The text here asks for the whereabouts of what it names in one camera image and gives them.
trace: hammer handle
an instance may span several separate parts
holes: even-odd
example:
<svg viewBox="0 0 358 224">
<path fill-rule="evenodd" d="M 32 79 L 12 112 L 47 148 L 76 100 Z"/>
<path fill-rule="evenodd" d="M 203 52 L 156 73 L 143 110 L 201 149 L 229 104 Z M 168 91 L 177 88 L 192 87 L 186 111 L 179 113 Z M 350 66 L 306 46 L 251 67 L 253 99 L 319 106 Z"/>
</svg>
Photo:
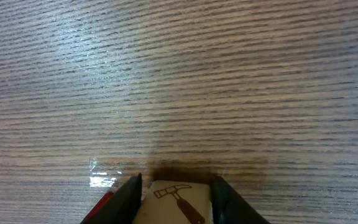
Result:
<svg viewBox="0 0 358 224">
<path fill-rule="evenodd" d="M 204 224 L 205 218 L 183 198 L 177 198 L 180 210 L 185 214 L 191 224 Z"/>
</svg>

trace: table surface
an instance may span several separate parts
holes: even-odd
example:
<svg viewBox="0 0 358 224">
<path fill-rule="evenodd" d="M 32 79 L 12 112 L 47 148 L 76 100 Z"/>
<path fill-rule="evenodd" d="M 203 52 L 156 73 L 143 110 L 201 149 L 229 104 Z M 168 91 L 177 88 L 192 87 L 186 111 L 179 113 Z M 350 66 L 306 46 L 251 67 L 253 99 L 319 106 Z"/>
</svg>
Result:
<svg viewBox="0 0 358 224">
<path fill-rule="evenodd" d="M 79 223 L 93 162 L 358 223 L 358 1 L 0 1 L 0 223 Z"/>
</svg>

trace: hammer head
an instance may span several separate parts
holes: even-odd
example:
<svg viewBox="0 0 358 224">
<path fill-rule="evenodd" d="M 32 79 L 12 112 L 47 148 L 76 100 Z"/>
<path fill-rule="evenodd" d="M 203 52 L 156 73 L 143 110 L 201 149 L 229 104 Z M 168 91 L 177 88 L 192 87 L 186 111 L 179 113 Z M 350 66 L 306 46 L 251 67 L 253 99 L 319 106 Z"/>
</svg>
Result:
<svg viewBox="0 0 358 224">
<path fill-rule="evenodd" d="M 185 185 L 185 184 L 174 185 L 174 186 L 171 186 L 171 187 L 164 188 L 162 190 L 156 190 L 153 193 L 157 198 L 162 198 L 167 194 L 172 194 L 173 195 L 173 194 L 177 193 L 178 190 L 185 189 L 185 188 L 191 188 L 191 186 Z"/>
</svg>

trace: hammer icon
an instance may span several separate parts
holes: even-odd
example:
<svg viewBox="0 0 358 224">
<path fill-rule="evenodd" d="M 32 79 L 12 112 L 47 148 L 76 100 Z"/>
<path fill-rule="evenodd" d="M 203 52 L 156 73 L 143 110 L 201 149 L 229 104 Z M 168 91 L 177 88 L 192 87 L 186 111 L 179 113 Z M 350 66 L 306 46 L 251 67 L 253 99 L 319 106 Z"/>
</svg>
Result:
<svg viewBox="0 0 358 224">
<path fill-rule="evenodd" d="M 184 184 L 174 185 L 162 190 L 156 190 L 154 192 L 154 195 L 157 198 L 162 198 L 168 194 L 172 195 L 177 200 L 178 207 L 183 212 L 183 214 L 185 214 L 186 218 L 190 221 L 191 224 L 204 224 L 205 223 L 204 217 L 190 203 L 188 203 L 185 199 L 181 198 L 180 195 L 178 194 L 178 191 L 180 189 L 186 189 L 186 188 L 192 188 L 192 187 Z"/>
</svg>

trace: wood grain surface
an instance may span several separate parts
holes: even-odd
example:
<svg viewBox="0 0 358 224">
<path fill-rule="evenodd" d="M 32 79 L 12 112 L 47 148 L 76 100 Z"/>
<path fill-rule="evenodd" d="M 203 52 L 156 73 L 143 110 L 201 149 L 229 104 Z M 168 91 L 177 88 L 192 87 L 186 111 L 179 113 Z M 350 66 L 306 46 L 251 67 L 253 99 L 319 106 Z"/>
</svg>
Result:
<svg viewBox="0 0 358 224">
<path fill-rule="evenodd" d="M 79 223 L 91 158 L 358 223 L 358 1 L 0 1 L 0 223 Z"/>
</svg>

